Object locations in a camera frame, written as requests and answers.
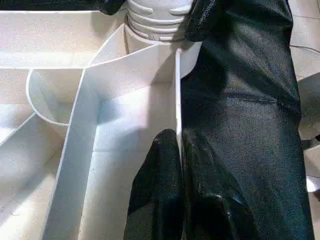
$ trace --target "finger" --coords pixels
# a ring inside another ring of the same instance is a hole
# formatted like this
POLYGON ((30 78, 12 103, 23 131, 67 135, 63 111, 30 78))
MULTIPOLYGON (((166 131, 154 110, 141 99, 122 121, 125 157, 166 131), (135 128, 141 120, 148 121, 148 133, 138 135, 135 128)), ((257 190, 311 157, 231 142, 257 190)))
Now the finger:
POLYGON ((231 0, 197 0, 186 23, 185 38, 201 42, 225 13, 231 0))
POLYGON ((107 15, 115 14, 126 0, 95 0, 96 8, 107 15))

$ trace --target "white plastic bottle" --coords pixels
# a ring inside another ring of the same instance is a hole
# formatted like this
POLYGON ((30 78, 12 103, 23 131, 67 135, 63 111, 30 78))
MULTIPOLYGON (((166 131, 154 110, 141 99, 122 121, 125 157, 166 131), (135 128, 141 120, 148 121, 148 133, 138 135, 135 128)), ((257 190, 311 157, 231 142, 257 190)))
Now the white plastic bottle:
POLYGON ((140 37, 161 42, 184 38, 193 0, 128 0, 128 23, 140 37))

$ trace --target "black sleeve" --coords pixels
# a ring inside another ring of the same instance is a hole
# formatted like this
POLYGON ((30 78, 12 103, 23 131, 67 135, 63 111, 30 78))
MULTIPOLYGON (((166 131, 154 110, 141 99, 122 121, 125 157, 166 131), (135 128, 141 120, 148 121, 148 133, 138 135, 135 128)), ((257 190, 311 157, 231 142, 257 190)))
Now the black sleeve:
POLYGON ((314 239, 292 27, 287 0, 234 1, 181 81, 183 128, 206 137, 263 240, 314 239))

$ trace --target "compartment floor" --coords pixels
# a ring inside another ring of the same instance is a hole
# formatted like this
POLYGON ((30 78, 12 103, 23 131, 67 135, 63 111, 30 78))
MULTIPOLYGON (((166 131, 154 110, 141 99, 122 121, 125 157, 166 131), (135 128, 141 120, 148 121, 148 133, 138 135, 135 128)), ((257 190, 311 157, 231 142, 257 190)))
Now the compartment floor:
POLYGON ((0 239, 40 239, 56 182, 61 151, 57 151, 19 194, 0 210, 0 239))
POLYGON ((0 104, 0 144, 32 113, 29 104, 0 104))

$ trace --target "white container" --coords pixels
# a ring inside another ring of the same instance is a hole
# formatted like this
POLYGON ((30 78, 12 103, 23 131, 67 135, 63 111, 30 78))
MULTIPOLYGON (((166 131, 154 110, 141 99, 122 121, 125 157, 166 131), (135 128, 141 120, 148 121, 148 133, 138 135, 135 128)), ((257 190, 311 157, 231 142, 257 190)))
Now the white container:
POLYGON ((1 239, 122 239, 153 138, 172 128, 181 145, 180 79, 201 43, 145 39, 126 12, 0 12, 0 108, 13 104, 0 129, 16 121, 0 145, 1 239))

